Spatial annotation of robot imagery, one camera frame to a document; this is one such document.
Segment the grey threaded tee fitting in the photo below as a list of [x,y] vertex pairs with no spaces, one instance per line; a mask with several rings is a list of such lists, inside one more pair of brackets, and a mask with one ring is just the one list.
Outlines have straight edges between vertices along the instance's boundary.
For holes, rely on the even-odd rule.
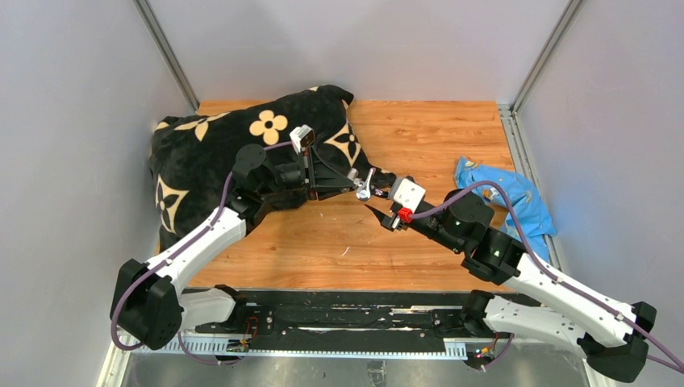
[[350,181],[357,181],[358,180],[358,170],[355,168],[351,168],[347,174],[347,178]]

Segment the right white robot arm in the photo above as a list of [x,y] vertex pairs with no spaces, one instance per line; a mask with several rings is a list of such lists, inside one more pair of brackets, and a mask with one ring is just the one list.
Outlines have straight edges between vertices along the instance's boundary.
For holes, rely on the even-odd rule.
[[468,334],[538,339],[578,354],[596,372],[623,383],[632,383],[644,369],[656,309],[610,298],[554,268],[523,242],[493,228],[492,209],[475,193],[455,189],[435,206],[421,186],[402,179],[388,191],[359,189],[357,196],[390,201],[389,214],[375,211],[385,229],[412,229],[462,254],[464,268],[474,277],[535,301],[523,306],[474,290],[461,312]]

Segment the chrome faucet tap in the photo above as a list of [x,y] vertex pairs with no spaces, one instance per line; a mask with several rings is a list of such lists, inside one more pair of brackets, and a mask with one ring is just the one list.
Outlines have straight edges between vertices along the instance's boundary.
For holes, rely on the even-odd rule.
[[385,172],[380,171],[378,173],[376,168],[370,168],[366,177],[355,180],[355,184],[357,185],[355,195],[357,199],[362,202],[367,202],[372,197],[387,199],[389,197],[389,192],[379,186],[380,183],[385,181]]

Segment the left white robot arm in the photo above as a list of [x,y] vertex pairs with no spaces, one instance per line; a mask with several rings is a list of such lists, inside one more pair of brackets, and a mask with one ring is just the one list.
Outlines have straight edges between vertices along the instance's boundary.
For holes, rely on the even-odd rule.
[[144,262],[130,259],[120,267],[110,314],[116,347],[157,350],[181,331],[205,323],[218,323],[228,333],[241,331],[247,311],[237,305],[235,292],[217,285],[185,293],[190,280],[220,252],[252,233],[271,212],[353,190],[368,196],[368,184],[356,169],[340,173],[312,147],[291,142],[281,146],[293,151],[290,163],[271,161],[274,146],[242,147],[218,205],[204,221],[172,247]]

